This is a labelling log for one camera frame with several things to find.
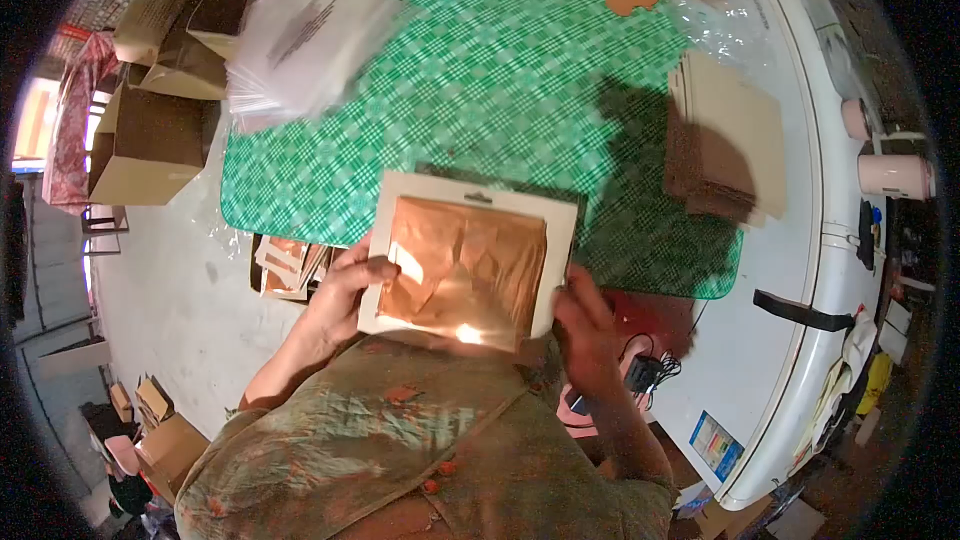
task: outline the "green plaid tablecloth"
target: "green plaid tablecloth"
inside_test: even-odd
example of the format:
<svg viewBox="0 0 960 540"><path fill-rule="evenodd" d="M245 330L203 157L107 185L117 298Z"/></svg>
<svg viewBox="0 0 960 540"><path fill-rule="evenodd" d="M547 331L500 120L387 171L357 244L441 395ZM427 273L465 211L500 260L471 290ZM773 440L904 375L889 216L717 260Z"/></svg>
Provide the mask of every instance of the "green plaid tablecloth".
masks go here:
<svg viewBox="0 0 960 540"><path fill-rule="evenodd" d="M384 170L577 201L576 258L599 284L717 298L742 232L664 195L667 18L604 0L409 0L422 9L355 97L319 123L231 134L223 218L345 246L371 227Z"/></svg>

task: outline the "person's left hand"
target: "person's left hand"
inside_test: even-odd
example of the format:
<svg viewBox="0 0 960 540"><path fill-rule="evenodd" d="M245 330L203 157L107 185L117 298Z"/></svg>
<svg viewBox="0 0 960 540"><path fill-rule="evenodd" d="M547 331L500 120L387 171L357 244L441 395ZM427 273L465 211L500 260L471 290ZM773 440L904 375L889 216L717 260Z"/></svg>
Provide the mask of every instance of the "person's left hand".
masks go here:
<svg viewBox="0 0 960 540"><path fill-rule="evenodd" d="M333 261L306 311L290 330L291 336L334 349L356 336L361 291L401 272L386 257L369 258L370 239L370 234L364 235Z"/></svg>

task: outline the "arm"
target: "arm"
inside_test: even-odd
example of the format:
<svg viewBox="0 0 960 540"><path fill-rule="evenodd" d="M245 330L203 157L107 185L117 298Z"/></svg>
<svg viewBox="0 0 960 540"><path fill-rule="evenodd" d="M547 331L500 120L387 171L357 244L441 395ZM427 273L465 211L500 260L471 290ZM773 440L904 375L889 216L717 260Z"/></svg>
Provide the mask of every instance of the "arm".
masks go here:
<svg viewBox="0 0 960 540"><path fill-rule="evenodd" d="M587 270L571 264L567 282L554 299L554 313L565 332L560 338L563 368L589 404L614 476L661 480L672 486L673 472L664 448L620 378L614 314Z"/></svg>
<svg viewBox="0 0 960 540"><path fill-rule="evenodd" d="M386 257L368 260L369 254L367 234L330 265L279 350L246 386L240 411L276 409L356 336L360 292L370 284L397 277L400 271Z"/></svg>

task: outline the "concrete floor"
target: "concrete floor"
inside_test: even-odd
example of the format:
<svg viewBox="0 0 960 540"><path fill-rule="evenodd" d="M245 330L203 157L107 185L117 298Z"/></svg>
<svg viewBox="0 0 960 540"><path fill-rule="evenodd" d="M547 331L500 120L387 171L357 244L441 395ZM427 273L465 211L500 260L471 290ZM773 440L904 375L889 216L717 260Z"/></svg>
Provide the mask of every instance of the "concrete floor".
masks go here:
<svg viewBox="0 0 960 540"><path fill-rule="evenodd" d="M223 138L220 129L211 155ZM175 409L208 438L301 311L250 289L249 237L228 258L208 236L221 168L211 157L166 207L127 207L122 254L91 258L114 376L131 398L141 376L155 376ZM114 236L95 240L98 249L116 247Z"/></svg>

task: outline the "pink thermos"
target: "pink thermos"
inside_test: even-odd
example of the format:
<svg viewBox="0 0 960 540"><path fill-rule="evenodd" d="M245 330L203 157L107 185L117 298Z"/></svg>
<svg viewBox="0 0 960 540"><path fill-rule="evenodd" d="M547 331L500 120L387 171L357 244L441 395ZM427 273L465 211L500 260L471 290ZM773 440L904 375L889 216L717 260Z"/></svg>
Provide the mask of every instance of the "pink thermos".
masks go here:
<svg viewBox="0 0 960 540"><path fill-rule="evenodd" d="M860 155L857 174L865 195L915 200L936 196L933 165L917 155Z"/></svg>

